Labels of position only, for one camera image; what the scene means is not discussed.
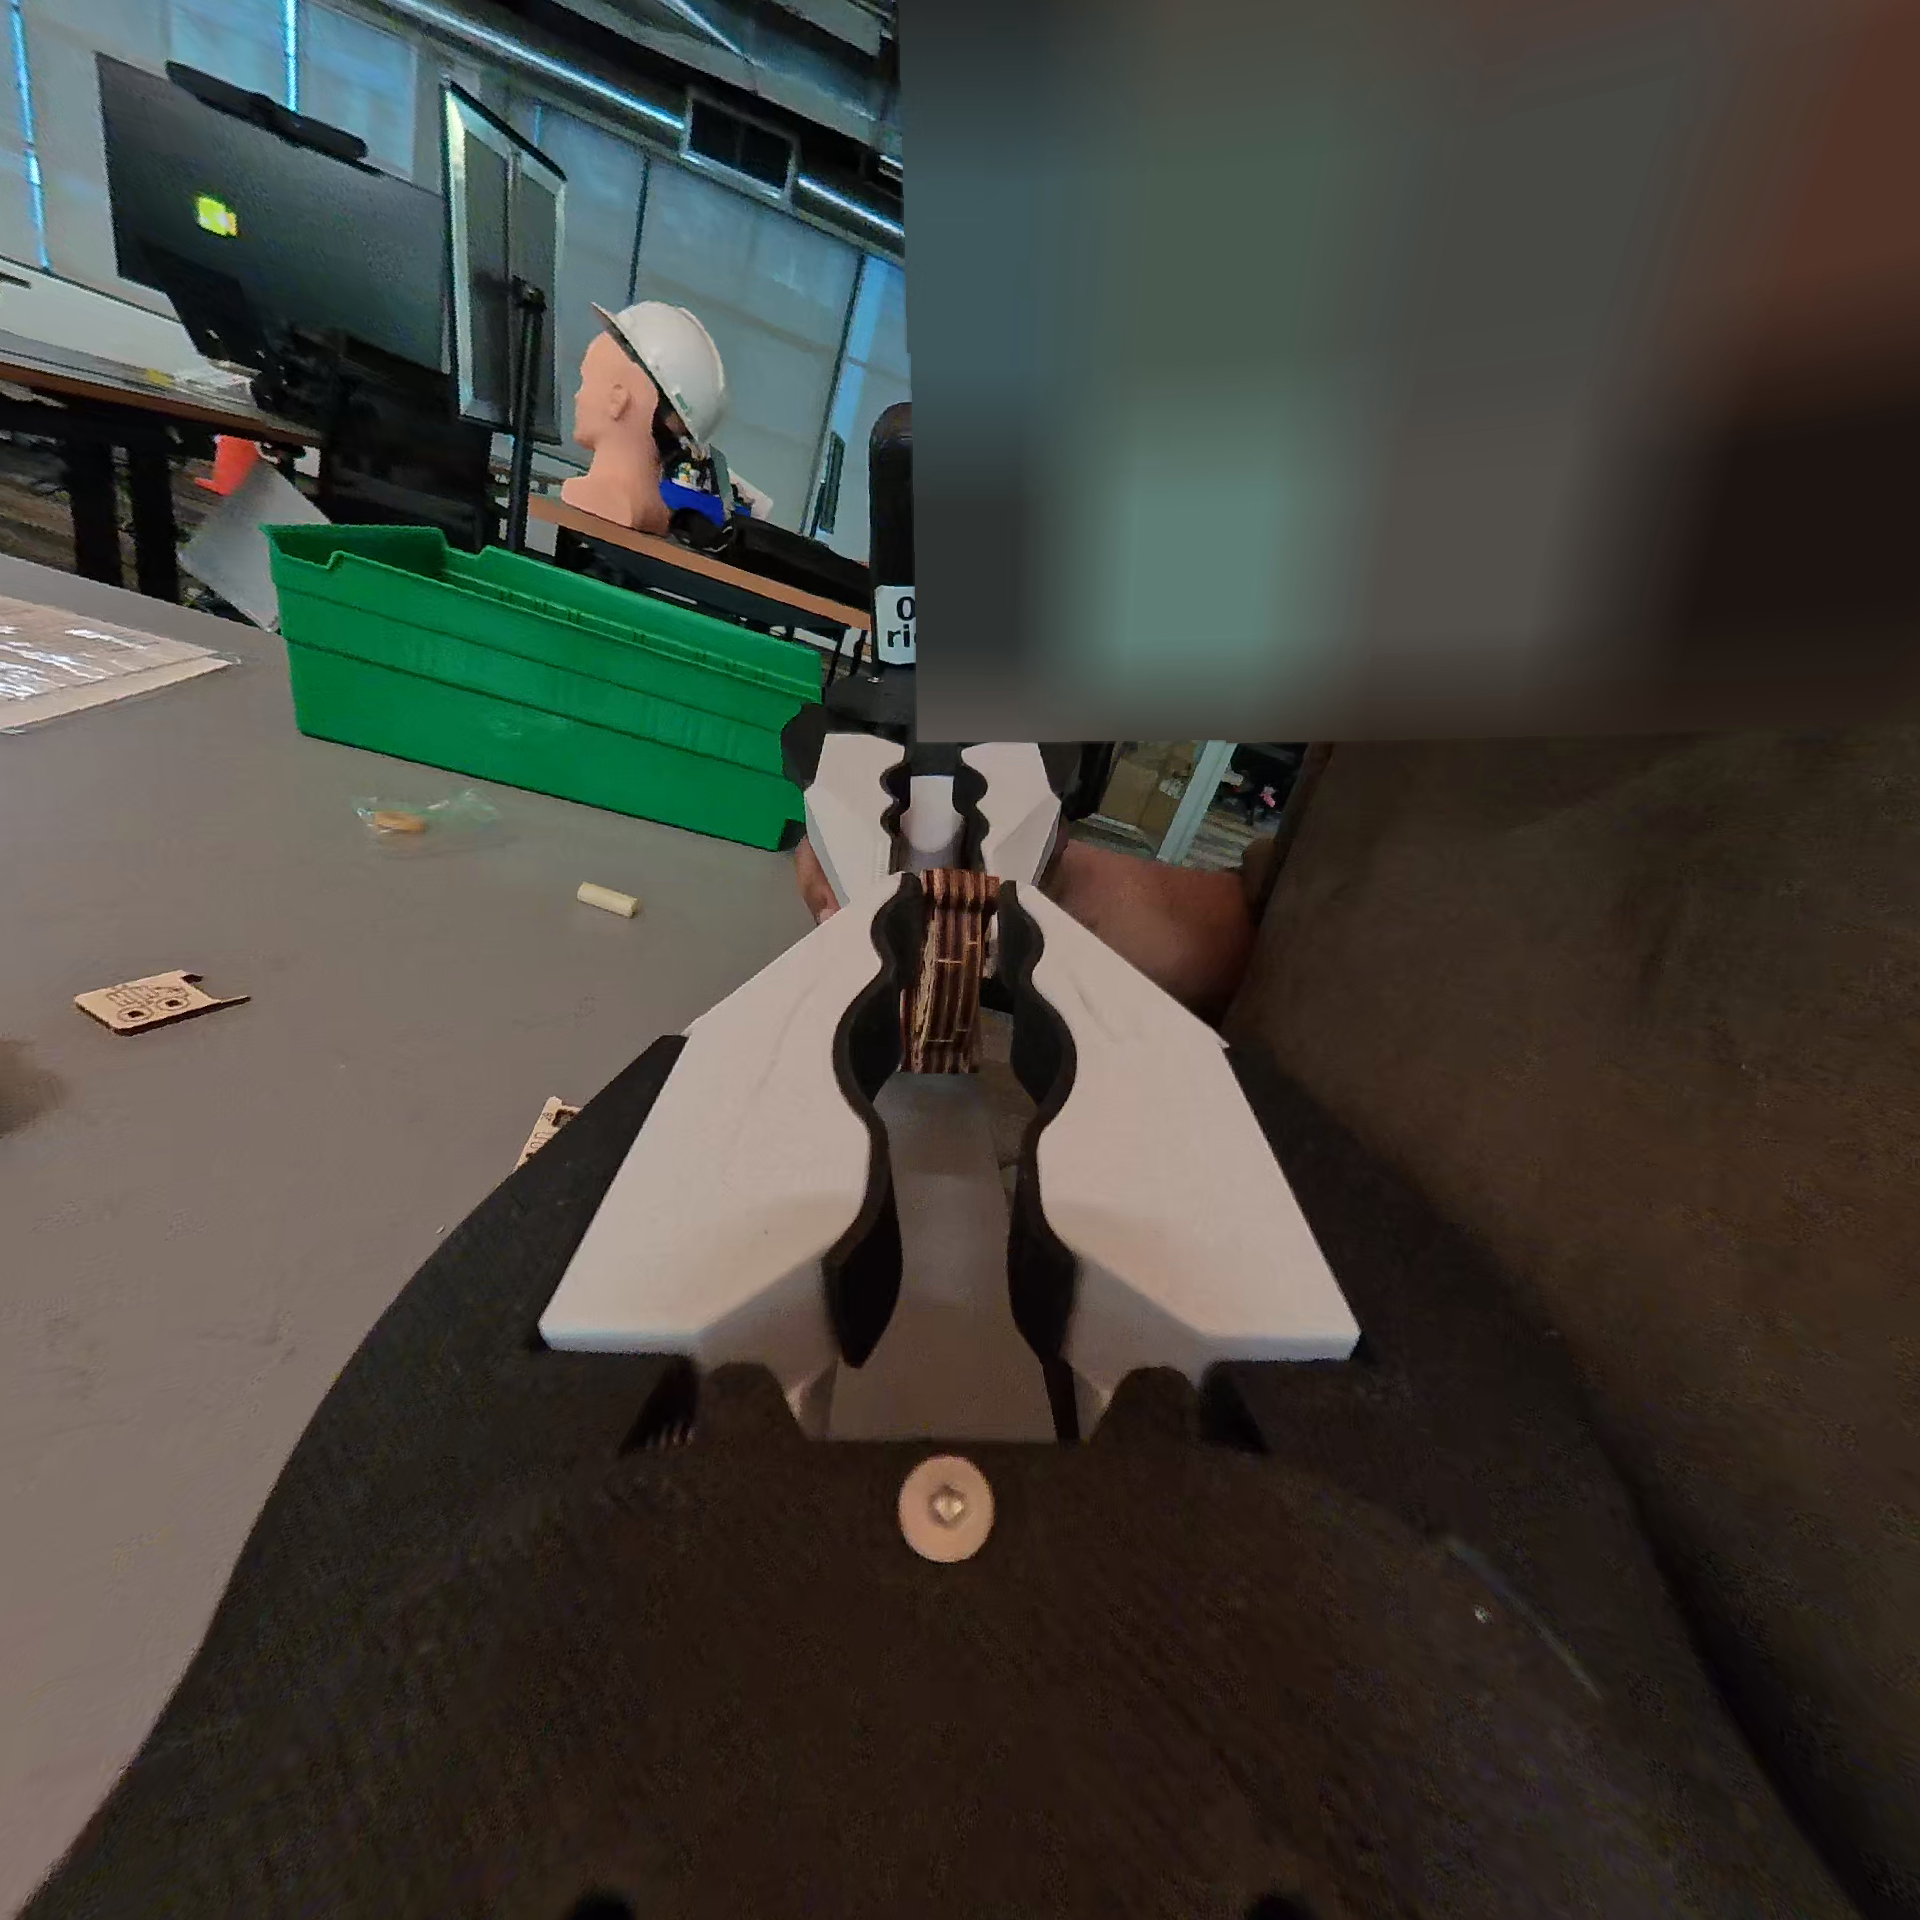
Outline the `person's right hand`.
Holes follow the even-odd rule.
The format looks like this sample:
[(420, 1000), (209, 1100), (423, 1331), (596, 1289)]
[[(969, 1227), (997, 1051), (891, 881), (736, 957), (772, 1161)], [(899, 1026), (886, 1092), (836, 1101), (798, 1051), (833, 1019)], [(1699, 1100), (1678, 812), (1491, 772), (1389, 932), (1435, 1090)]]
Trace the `person's right hand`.
[(1043, 895), (1201, 1023), (1217, 1026), (1249, 967), (1277, 875), (1268, 837), (1229, 871), (1068, 841)]

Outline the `white hard hat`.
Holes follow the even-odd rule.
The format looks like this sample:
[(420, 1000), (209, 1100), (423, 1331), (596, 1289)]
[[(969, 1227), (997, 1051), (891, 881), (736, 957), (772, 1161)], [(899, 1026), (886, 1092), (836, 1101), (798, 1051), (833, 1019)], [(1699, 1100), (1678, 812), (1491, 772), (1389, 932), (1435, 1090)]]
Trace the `white hard hat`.
[(615, 313), (592, 304), (592, 313), (654, 384), (656, 426), (697, 459), (705, 458), (728, 409), (724, 359), (705, 325), (668, 303), (638, 303)]

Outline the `grey desk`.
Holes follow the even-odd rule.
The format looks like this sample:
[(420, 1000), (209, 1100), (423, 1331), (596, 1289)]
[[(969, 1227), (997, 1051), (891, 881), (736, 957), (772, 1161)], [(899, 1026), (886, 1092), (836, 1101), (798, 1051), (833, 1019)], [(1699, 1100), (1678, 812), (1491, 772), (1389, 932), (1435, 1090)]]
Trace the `grey desk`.
[[(236, 660), (5, 736), (3, 1901), (135, 1756), (336, 1375), (517, 1164), (792, 945), (792, 861), (297, 732), (281, 641), (5, 561)], [(356, 799), (491, 803), (376, 847)], [(575, 903), (600, 883), (635, 920)], [(116, 1039), (73, 997), (251, 997)]]

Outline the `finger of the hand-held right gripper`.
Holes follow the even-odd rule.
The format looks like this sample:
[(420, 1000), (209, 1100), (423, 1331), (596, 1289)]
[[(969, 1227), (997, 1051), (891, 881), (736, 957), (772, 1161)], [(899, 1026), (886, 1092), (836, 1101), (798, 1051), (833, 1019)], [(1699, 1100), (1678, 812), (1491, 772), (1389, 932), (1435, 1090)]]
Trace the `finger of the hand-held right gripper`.
[(872, 735), (823, 736), (804, 787), (807, 848), (831, 909), (863, 898), (903, 871), (905, 746)]
[(1071, 752), (1033, 741), (960, 747), (960, 869), (1000, 883), (1045, 879), (1064, 831)]

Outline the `wooden gear assembly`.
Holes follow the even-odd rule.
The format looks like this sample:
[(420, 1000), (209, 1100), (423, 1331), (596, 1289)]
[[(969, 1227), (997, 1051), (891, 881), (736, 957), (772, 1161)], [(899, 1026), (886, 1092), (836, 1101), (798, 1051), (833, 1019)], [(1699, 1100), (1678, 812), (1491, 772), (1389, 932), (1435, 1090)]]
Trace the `wooden gear assembly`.
[(903, 1072), (975, 1072), (981, 985), (991, 961), (997, 895), (997, 879), (979, 871), (919, 875), (919, 957), (912, 985), (901, 995)]

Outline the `wooden workbench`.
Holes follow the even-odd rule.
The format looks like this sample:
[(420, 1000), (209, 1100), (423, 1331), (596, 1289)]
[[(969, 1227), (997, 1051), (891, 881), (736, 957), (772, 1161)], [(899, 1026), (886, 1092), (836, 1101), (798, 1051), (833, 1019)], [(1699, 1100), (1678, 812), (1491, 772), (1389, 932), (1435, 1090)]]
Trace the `wooden workbench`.
[(325, 433), (153, 380), (87, 352), (3, 337), (3, 427), (59, 450), (78, 576), (123, 584), (123, 528), (140, 594), (174, 604), (181, 587), (174, 473), (219, 436), (281, 459), (325, 445)]

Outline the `mannequin head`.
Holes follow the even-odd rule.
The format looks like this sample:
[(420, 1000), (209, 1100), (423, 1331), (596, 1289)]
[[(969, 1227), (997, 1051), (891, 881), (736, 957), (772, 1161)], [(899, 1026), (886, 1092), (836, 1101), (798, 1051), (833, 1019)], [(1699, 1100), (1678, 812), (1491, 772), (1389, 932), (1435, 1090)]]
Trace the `mannequin head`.
[(588, 450), (588, 468), (560, 488), (560, 499), (615, 528), (669, 537), (671, 515), (661, 495), (662, 458), (656, 440), (657, 384), (600, 331), (582, 354), (572, 435)]

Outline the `black monitor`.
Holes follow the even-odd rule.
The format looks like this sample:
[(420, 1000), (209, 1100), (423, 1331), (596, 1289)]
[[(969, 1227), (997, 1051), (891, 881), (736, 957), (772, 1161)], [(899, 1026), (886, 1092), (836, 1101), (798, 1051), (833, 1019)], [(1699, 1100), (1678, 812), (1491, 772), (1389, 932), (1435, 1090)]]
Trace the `black monitor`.
[(193, 348), (262, 368), (289, 330), (446, 368), (446, 213), (347, 135), (185, 67), (96, 55), (112, 258)]

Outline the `metal-framed panel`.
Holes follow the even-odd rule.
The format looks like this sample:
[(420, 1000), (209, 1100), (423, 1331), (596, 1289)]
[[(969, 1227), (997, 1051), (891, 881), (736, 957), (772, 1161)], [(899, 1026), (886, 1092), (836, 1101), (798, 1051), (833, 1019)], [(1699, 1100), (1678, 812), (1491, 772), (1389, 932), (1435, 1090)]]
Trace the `metal-framed panel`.
[(461, 421), (565, 440), (560, 253), (566, 178), (464, 87), (438, 92), (447, 375)]

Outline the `wooden table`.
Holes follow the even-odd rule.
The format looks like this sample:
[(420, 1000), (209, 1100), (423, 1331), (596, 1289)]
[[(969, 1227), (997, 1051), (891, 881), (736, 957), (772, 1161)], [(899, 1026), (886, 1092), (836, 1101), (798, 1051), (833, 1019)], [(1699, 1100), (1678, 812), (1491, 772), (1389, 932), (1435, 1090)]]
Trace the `wooden table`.
[(733, 599), (784, 608), (779, 615), (767, 615), (777, 626), (830, 631), (868, 631), (872, 626), (872, 596), (868, 592), (852, 602), (831, 592), (813, 592), (784, 584), (675, 539), (615, 527), (608, 520), (572, 507), (557, 496), (532, 496), (527, 516), (545, 528), (588, 541), (598, 559), (616, 555), (616, 562), (625, 571), (639, 576), (646, 586), (661, 586), (665, 592), (697, 596), (688, 584), (700, 581), (709, 592), (727, 591)]

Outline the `green plastic bin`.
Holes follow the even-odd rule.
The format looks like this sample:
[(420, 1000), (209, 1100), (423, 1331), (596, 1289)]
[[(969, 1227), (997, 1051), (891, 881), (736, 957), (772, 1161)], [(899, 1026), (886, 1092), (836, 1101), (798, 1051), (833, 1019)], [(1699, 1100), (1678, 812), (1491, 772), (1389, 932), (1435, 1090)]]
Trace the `green plastic bin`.
[(304, 736), (743, 848), (803, 827), (807, 645), (431, 527), (262, 537)]

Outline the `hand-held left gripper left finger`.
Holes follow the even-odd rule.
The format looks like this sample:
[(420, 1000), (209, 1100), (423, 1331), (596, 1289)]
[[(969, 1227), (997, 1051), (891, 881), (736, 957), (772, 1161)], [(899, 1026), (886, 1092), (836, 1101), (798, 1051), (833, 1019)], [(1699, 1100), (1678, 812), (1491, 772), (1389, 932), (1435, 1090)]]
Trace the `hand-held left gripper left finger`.
[(765, 1370), (807, 1437), (903, 1277), (878, 1095), (901, 1071), (921, 884), (875, 883), (718, 1001), (669, 1065), (536, 1331), (552, 1353)]

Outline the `clear bag with sheet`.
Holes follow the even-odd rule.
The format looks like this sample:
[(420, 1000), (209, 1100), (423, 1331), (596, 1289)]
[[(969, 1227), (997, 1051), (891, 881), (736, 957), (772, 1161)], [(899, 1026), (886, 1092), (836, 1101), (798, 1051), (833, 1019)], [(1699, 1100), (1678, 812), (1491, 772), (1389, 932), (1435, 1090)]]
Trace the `clear bag with sheet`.
[(221, 677), (236, 660), (206, 645), (3, 599), (3, 736)]

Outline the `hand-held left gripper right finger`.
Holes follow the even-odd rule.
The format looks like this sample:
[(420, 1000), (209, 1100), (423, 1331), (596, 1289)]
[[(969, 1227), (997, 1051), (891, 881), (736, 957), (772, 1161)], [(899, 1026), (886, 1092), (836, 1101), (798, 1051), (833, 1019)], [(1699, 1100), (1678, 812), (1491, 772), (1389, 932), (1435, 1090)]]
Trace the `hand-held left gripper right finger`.
[(1008, 1437), (1087, 1436), (1121, 1380), (1347, 1363), (1359, 1323), (1222, 1039), (1033, 884), (997, 898), (1031, 1104), (1004, 1296)]

